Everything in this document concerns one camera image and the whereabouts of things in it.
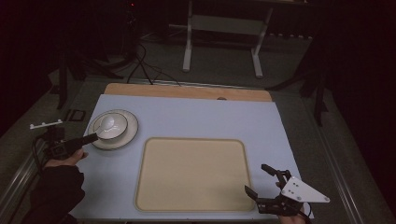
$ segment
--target white plate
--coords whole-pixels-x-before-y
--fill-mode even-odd
[[[99,122],[96,121],[100,120],[103,116],[107,114],[123,115],[127,120],[126,130],[120,136],[117,136],[115,138],[111,138],[111,139],[99,138],[98,140],[92,143],[94,146],[105,150],[111,150],[111,149],[123,147],[127,143],[129,143],[132,139],[134,139],[134,136],[136,135],[138,129],[137,118],[131,112],[121,109],[110,110],[96,117],[91,122],[90,127],[88,128],[88,134],[94,133],[94,130],[96,130],[99,126]]]

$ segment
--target white bracket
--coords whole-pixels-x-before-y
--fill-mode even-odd
[[[30,125],[30,130],[37,129],[37,128],[44,128],[44,127],[48,127],[48,126],[56,125],[56,124],[60,124],[60,123],[62,123],[62,121],[60,119],[58,119],[58,121],[52,122],[52,123],[48,123],[48,124],[46,124],[45,122],[42,122],[40,125],[36,125],[36,126],[31,124]]]
[[[299,178],[292,176],[281,194],[301,203],[329,203],[330,198],[305,184]]]

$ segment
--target robotic arm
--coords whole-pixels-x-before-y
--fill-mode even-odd
[[[303,204],[328,203],[330,201],[328,197],[311,188],[297,177],[292,176],[289,170],[275,170],[267,164],[262,164],[262,169],[269,175],[276,175],[281,191],[274,199],[266,199],[259,198],[258,193],[245,186],[245,193],[256,202],[261,214],[273,214],[283,217],[300,214],[305,218],[306,223],[311,223],[309,216],[300,211]]]

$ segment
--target white platform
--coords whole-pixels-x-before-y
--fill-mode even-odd
[[[300,178],[275,103],[101,95],[91,121],[101,113],[124,109],[137,117],[136,137],[126,146],[90,153],[78,164],[85,175],[83,201],[72,211],[77,218],[115,220],[252,220],[275,218],[248,212],[141,212],[134,205],[144,144],[151,137],[238,139],[247,153],[252,188],[259,197],[279,194],[276,177],[261,169],[266,163]]]

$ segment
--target dark background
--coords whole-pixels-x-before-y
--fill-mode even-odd
[[[256,7],[227,1],[203,1],[204,13],[262,17],[270,5]],[[0,12],[0,136],[46,91],[47,74],[58,67],[58,49],[67,36],[92,58],[122,53],[122,35],[130,3],[134,16],[150,30],[166,36],[167,25],[186,24],[187,1],[5,1]],[[313,36],[304,56],[305,69],[328,72],[332,91],[361,154],[396,214],[394,176],[396,127],[393,76],[396,74],[395,1],[311,1],[317,7],[276,5],[271,34]]]

